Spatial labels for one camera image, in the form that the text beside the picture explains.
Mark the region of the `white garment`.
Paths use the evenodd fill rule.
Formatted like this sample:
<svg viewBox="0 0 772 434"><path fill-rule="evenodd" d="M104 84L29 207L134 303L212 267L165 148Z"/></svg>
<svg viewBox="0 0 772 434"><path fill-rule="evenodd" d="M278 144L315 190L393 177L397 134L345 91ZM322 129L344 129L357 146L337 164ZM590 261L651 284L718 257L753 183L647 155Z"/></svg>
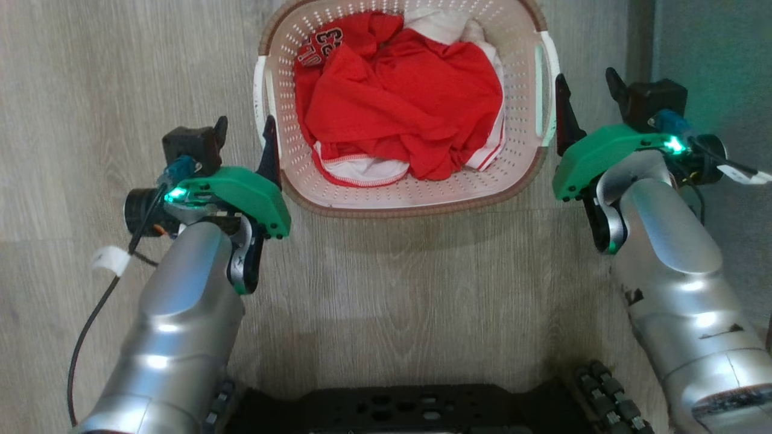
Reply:
<svg viewBox="0 0 772 434"><path fill-rule="evenodd" d="M403 13L405 28L449 46L455 42L486 43L480 24L471 14L442 8L417 8Z"/></svg>

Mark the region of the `black right base wheel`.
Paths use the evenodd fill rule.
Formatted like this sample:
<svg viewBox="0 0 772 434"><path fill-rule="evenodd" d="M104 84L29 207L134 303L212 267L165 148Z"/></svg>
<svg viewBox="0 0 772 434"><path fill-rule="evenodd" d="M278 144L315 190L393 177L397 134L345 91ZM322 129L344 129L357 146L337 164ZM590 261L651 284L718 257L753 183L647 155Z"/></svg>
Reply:
<svg viewBox="0 0 772 434"><path fill-rule="evenodd" d="M577 367L573 377L603 434L654 434L639 406L603 363L590 360Z"/></svg>

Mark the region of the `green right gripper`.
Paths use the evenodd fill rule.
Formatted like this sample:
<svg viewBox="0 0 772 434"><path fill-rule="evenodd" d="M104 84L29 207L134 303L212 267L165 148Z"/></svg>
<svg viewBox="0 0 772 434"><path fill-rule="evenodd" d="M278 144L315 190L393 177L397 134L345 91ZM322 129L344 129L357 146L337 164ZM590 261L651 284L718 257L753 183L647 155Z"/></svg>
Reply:
<svg viewBox="0 0 772 434"><path fill-rule="evenodd" d="M613 67L606 68L606 83L617 104L629 103L628 86ZM588 134L571 104L571 89L564 74L555 80L556 149L562 157L552 177L557 201L572 201L597 176L639 150L665 148L670 134L641 134L626 124L607 125Z"/></svg>

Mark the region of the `black base wheel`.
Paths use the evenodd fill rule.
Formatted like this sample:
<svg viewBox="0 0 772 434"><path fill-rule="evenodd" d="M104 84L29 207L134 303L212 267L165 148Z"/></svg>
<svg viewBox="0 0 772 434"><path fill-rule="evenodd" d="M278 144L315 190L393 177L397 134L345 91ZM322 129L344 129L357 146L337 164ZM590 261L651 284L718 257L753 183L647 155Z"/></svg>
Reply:
<svg viewBox="0 0 772 434"><path fill-rule="evenodd" d="M590 360L577 367L573 377L603 434L654 434L639 406L603 363Z"/></svg>
<svg viewBox="0 0 772 434"><path fill-rule="evenodd" d="M209 412L201 424L201 434L224 434L239 401L239 382L226 377L215 390Z"/></svg>

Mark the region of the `black left base wheel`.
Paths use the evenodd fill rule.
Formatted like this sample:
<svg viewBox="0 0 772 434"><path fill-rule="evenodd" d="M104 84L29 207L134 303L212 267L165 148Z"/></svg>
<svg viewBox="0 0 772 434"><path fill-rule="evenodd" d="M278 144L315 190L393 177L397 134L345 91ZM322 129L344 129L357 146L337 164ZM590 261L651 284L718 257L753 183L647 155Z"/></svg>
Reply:
<svg viewBox="0 0 772 434"><path fill-rule="evenodd" d="M201 424L201 434L224 434L239 401L239 382L226 377L215 390L209 412Z"/></svg>

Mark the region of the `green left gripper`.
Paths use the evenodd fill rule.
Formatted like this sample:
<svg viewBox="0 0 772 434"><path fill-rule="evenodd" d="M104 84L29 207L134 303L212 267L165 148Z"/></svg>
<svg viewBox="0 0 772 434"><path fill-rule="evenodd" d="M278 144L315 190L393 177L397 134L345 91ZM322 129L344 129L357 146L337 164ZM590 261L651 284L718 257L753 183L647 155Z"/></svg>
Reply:
<svg viewBox="0 0 772 434"><path fill-rule="evenodd" d="M228 116L214 126L216 146L223 148ZM204 217L240 214L265 227L271 238L290 235L291 217L282 198L282 177L274 116L268 115L262 132L262 157L254 173L239 166L223 166L215 175L189 178L174 187L174 217L184 225Z"/></svg>

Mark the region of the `white perforated plastic laundry basket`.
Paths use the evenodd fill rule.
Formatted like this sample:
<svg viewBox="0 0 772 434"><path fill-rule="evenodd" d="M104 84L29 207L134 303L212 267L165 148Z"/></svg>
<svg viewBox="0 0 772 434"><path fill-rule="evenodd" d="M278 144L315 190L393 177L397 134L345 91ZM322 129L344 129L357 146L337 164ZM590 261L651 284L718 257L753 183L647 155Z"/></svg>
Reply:
<svg viewBox="0 0 772 434"><path fill-rule="evenodd" d="M457 212L510 200L538 175L556 135L557 50L544 0L267 0L276 11L262 32L253 79L258 131L270 116L284 192L304 209L346 219L389 219ZM300 131L293 59L307 36L358 12L400 14L421 8L468 14L504 64L504 146L484 171L444 181L413 177L362 189L328 182Z"/></svg>

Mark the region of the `red sports jersey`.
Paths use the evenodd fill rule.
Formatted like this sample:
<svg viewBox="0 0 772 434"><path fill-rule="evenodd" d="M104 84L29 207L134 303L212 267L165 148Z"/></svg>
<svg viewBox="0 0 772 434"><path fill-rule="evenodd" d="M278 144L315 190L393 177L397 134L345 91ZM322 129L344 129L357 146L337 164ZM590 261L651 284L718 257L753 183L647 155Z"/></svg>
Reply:
<svg viewBox="0 0 772 434"><path fill-rule="evenodd" d="M484 171L504 146L504 66L488 41L446 46L403 14L359 12L309 35L293 72L300 131L333 184L442 181Z"/></svg>

